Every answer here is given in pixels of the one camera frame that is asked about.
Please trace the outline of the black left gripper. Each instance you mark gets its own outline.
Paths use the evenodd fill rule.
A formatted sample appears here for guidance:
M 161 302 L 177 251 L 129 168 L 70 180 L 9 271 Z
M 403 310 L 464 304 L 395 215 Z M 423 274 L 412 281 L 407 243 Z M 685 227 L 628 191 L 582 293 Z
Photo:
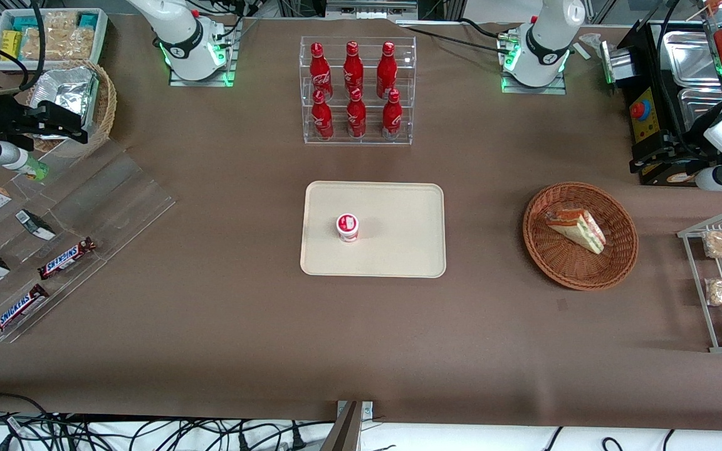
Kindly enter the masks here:
M 714 157 L 666 147 L 665 132 L 656 132 L 642 140 L 642 158 L 629 162 L 631 174 L 640 174 L 640 185 L 656 187 L 694 187 L 694 178 L 702 169 L 714 165 Z

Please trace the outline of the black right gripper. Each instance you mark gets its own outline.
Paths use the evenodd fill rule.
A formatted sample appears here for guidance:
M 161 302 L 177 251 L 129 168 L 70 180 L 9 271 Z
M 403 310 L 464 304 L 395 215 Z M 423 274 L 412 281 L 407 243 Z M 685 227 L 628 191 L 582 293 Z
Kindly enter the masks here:
M 22 105 L 11 95 L 0 95 L 0 135 L 28 133 L 34 139 L 71 139 L 80 145 L 89 141 L 80 114 L 48 100 L 38 103 L 38 119 L 29 106 Z

